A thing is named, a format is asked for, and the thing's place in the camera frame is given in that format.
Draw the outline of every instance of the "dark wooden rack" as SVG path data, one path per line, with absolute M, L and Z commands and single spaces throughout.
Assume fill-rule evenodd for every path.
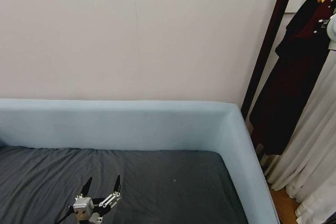
M 242 105 L 246 119 L 289 0 L 277 0 Z

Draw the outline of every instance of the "wooden floor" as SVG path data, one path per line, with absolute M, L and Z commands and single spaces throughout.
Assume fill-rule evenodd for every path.
M 299 204 L 294 199 L 289 198 L 285 189 L 274 191 L 269 187 L 269 191 L 282 224 L 297 224 L 295 210 Z

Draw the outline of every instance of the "dark red coat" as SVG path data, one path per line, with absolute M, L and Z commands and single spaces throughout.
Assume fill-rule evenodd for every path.
M 330 39 L 319 30 L 319 20 L 329 19 L 335 4 L 307 0 L 276 48 L 279 59 L 250 115 L 252 141 L 261 143 L 268 155 L 285 150 L 322 70 Z

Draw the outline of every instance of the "mattress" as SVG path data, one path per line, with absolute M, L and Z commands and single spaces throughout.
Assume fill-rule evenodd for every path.
M 222 158 L 207 151 L 0 148 L 2 223 L 55 223 L 93 177 L 89 196 L 108 196 L 121 175 L 113 223 L 247 223 Z M 74 215 L 63 223 L 74 224 Z

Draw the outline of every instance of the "light blue headboard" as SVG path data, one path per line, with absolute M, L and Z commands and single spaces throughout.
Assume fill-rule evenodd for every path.
M 235 104 L 0 99 L 0 145 L 214 151 L 230 172 L 249 223 L 278 223 Z

